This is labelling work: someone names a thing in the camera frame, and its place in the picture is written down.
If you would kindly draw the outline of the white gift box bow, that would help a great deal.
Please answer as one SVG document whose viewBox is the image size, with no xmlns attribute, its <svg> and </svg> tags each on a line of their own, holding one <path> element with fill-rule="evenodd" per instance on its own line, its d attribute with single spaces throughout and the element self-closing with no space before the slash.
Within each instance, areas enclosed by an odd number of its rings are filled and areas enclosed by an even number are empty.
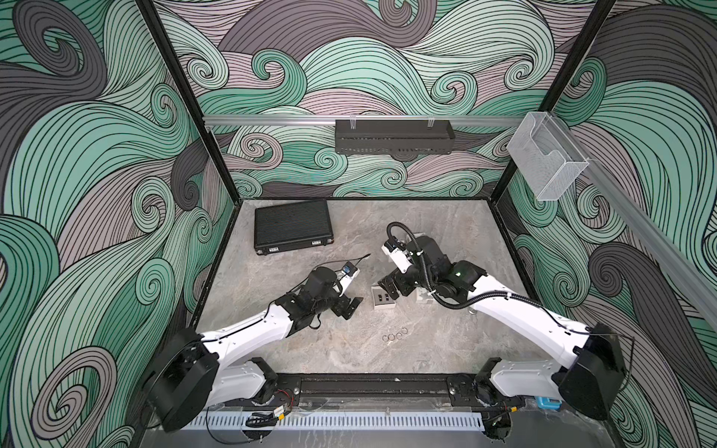
<svg viewBox="0 0 717 448">
<path fill-rule="evenodd" d="M 434 304 L 435 300 L 433 299 L 433 296 L 428 294 L 426 291 L 423 290 L 416 290 L 413 293 L 413 299 L 416 304 L 419 305 L 429 305 Z"/>
</svg>

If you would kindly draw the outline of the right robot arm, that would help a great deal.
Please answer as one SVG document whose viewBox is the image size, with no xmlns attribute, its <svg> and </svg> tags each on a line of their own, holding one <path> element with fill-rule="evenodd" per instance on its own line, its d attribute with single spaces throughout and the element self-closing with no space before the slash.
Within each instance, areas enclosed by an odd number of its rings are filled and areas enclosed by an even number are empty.
<svg viewBox="0 0 717 448">
<path fill-rule="evenodd" d="M 488 394 L 552 399 L 589 418 L 609 418 L 629 377 L 622 335 L 601 323 L 558 315 L 470 261 L 450 261 L 434 239 L 416 235 L 399 221 L 390 222 L 386 232 L 382 251 L 395 268 L 378 285 L 390 298 L 418 291 L 448 310 L 488 315 L 549 356 L 544 361 L 489 362 L 487 372 L 477 377 Z"/>
</svg>

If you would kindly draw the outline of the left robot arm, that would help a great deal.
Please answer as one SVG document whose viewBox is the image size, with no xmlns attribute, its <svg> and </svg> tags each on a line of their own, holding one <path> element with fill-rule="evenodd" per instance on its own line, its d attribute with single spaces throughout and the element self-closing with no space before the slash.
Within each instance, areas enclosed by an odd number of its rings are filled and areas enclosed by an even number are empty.
<svg viewBox="0 0 717 448">
<path fill-rule="evenodd" d="M 201 412 L 227 401 L 270 401 L 277 376 L 254 352 L 312 327 L 327 311 L 351 319 L 361 299 L 350 298 L 347 290 L 359 273 L 351 261 L 338 271 L 318 266 L 253 317 L 210 332 L 186 328 L 176 333 L 140 381 L 162 430 L 183 429 Z"/>
</svg>

